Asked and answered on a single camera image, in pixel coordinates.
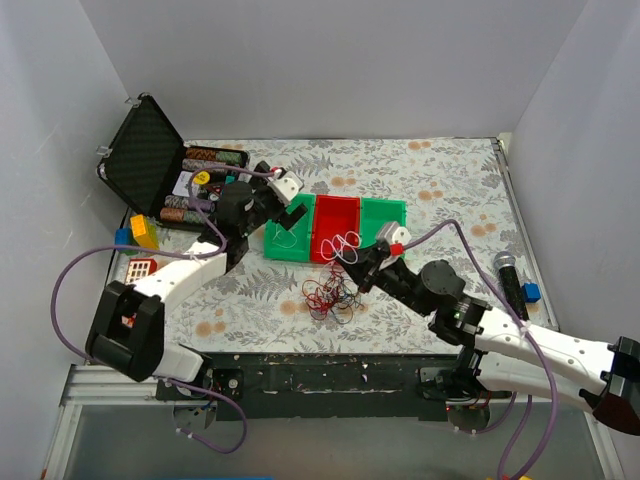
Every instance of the gray floor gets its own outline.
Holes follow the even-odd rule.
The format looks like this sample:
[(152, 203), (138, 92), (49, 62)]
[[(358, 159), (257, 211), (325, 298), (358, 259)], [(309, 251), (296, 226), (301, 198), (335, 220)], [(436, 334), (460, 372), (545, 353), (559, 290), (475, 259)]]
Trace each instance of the gray floor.
[[(492, 415), (497, 418), (502, 408), (494, 407)], [(66, 478), (495, 478), (523, 410), (518, 405), (504, 426), (477, 438), (410, 418), (251, 420), (245, 445), (225, 456), (177, 436), (171, 407), (84, 407)], [(548, 403), (534, 406), (508, 473), (533, 451), (548, 416)], [(208, 436), (230, 445), (239, 429), (238, 422), (221, 422)], [(561, 407), (552, 441), (529, 475), (535, 480), (604, 478), (581, 412)]]

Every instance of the floral pattern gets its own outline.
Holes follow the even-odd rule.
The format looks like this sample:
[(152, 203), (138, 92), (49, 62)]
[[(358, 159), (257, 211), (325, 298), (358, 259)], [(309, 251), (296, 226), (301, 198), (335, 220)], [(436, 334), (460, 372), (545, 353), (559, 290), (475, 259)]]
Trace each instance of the floral pattern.
[[(266, 160), (295, 171), (305, 191), (315, 194), (404, 200), (407, 226), (417, 238), (447, 218), (455, 218), (492, 278), (496, 252), (518, 257), (522, 281), (531, 281), (525, 246), (489, 139), (429, 140), (250, 140), (198, 141), (211, 147), (244, 149), (251, 165)], [(193, 233), (159, 231), (162, 248), (184, 251)], [(454, 353), (417, 315), (374, 289), (362, 298), (353, 320), (341, 325), (315, 321), (301, 287), (318, 278), (321, 266), (273, 261), (263, 256), (264, 227), (254, 232), (250, 251), (224, 277), (210, 282), (167, 319), (169, 339), (201, 351)], [(453, 229), (445, 228), (406, 255), (418, 271), (433, 259), (446, 259), (467, 281), (467, 291), (498, 306), (482, 284)], [(121, 255), (115, 277), (125, 275)], [(530, 307), (533, 323), (548, 324), (543, 302)]]

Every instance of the case lid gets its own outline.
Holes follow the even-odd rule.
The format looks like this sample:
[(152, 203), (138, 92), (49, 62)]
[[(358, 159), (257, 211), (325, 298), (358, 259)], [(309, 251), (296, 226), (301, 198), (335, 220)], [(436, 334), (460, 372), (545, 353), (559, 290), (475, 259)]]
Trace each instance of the case lid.
[(98, 174), (137, 212), (155, 216), (180, 174), (185, 146), (151, 95), (141, 94)]

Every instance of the black microphone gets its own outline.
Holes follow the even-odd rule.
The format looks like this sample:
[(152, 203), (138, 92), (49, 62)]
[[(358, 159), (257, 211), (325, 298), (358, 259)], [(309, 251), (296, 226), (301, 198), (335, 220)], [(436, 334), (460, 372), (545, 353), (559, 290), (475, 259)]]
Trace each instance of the black microphone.
[(498, 272), (504, 296), (523, 320), (529, 320), (529, 312), (522, 294), (522, 287), (516, 271), (516, 258), (509, 252), (500, 252), (493, 259), (493, 267)]

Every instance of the white wall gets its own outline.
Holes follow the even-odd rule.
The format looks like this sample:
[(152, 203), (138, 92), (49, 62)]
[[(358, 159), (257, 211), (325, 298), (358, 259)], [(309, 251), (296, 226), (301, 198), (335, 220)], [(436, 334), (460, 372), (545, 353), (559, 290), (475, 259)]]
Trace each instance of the white wall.
[(185, 138), (512, 131), (586, 0), (81, 0)]
[[(585, 7), (515, 130), (509, 163), (563, 330), (640, 340), (640, 5)], [(640, 438), (614, 433), (629, 479)]]
[[(110, 243), (123, 214), (94, 151), (125, 98), (77, 0), (0, 0), (0, 478), (40, 478), (78, 360), (51, 329), (51, 288), (73, 256)], [(64, 287), (61, 318), (82, 346), (107, 261), (86, 261)]]

